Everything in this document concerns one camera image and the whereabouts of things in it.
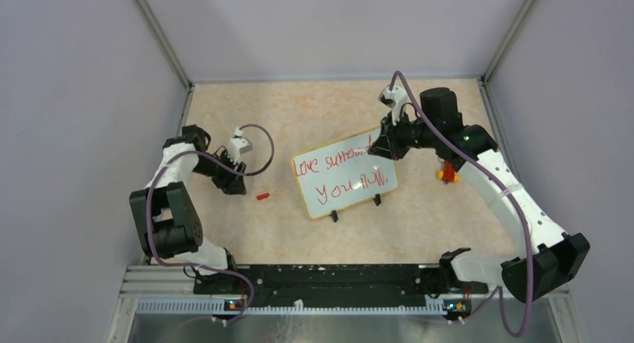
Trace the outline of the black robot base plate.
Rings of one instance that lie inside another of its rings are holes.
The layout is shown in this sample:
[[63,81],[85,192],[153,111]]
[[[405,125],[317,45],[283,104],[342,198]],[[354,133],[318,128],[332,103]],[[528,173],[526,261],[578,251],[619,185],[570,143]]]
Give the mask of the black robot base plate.
[[458,282],[439,265],[242,265],[238,276],[197,274],[193,292],[234,295],[251,307],[307,308],[423,307],[444,294],[486,294],[481,282]]

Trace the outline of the yellow framed whiteboard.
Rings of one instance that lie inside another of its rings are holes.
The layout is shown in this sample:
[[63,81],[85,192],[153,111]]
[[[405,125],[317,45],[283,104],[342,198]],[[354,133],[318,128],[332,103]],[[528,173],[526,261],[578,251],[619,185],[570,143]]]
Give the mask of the yellow framed whiteboard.
[[379,133],[378,127],[365,130],[292,157],[291,168],[310,218],[330,216],[398,188],[394,161],[354,152],[369,148]]

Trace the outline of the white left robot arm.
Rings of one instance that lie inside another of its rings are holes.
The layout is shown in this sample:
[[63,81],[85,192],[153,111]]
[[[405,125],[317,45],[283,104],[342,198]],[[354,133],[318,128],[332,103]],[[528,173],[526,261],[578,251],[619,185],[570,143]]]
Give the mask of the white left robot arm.
[[253,144],[235,129],[227,145],[208,151],[211,136],[196,125],[186,126],[182,134],[167,139],[161,163],[150,182],[129,196],[129,205],[141,248],[149,257],[178,259],[193,271],[211,275],[211,282],[222,293],[235,291],[240,281],[235,260],[203,234],[202,221],[187,189],[192,175],[212,180],[226,195],[245,195],[246,164],[241,155]]

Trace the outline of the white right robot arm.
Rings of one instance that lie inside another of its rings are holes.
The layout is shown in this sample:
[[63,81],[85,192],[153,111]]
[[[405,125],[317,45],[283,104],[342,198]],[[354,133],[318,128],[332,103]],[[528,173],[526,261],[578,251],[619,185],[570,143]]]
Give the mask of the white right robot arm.
[[370,155],[393,161],[410,149],[432,149],[476,190],[505,228],[513,256],[457,249],[445,253],[440,286],[460,291],[468,282],[499,285],[522,303],[534,301],[570,282],[590,249],[587,238],[568,234],[551,220],[511,172],[496,143],[482,126],[466,125],[456,94],[447,87],[424,90],[419,99],[424,118],[405,112],[411,99],[403,87],[385,87],[379,100],[390,108],[381,120]]

